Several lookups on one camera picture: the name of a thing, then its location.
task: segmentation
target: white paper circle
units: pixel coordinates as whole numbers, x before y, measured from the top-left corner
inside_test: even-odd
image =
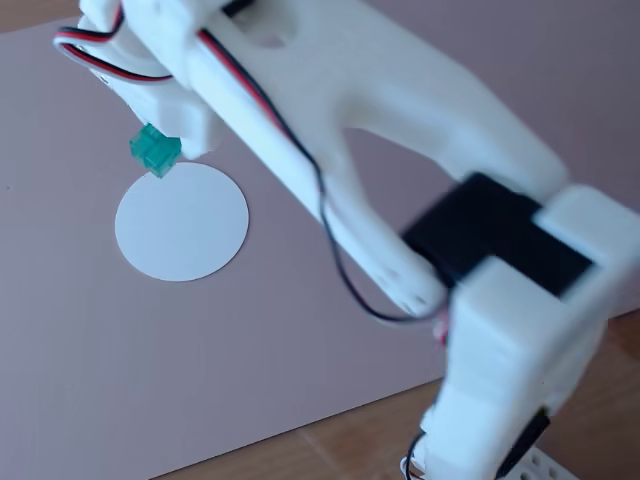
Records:
[[[138,179],[116,214],[116,239],[127,261],[170,282],[224,267],[248,228],[249,210],[238,185],[197,163],[178,163],[162,179],[151,173]]]

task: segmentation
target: pink board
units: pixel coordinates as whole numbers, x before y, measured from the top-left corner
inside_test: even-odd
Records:
[[[637,2],[374,3],[476,71],[579,179],[640,208]],[[247,197],[243,249],[196,282],[136,272],[113,222],[143,173],[139,125],[55,53],[54,29],[0,37],[0,478],[149,478],[443,373],[427,330],[353,305],[320,227],[235,138],[203,162]],[[448,185],[413,153],[350,139],[399,229]]]

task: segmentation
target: white 3d-printed arm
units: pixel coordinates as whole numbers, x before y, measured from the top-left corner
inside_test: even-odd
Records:
[[[222,117],[289,190],[318,217],[318,189],[309,162],[203,45],[208,28],[257,79],[321,165],[335,237],[389,298],[416,316],[433,310],[445,289],[431,266],[411,251],[370,207],[343,136],[359,127],[420,152],[454,178],[482,171],[543,200],[566,181],[557,156],[471,73],[358,0],[260,0],[235,19],[224,0],[125,0],[128,28],[189,91],[179,85],[121,85],[139,117],[168,136],[207,139],[197,122],[173,130],[163,108],[200,112],[200,99]],[[106,23],[113,0],[83,1],[94,24]],[[282,48],[261,45],[274,34]],[[125,41],[118,48],[126,50]],[[152,97],[144,105],[138,99]],[[201,122],[211,134],[215,118]],[[195,148],[196,152],[206,148]]]

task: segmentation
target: screw hole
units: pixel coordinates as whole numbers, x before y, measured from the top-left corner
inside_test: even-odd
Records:
[[[407,303],[402,304],[402,309],[409,315],[413,315],[413,309]]]
[[[280,35],[277,35],[275,33],[266,35],[265,37],[261,38],[258,43],[260,43],[260,45],[265,48],[273,49],[284,48],[287,45],[285,40]]]

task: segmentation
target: green cube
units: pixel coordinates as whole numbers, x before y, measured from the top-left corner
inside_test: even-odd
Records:
[[[133,158],[158,178],[171,170],[182,150],[179,138],[165,137],[150,123],[129,141],[129,145]]]

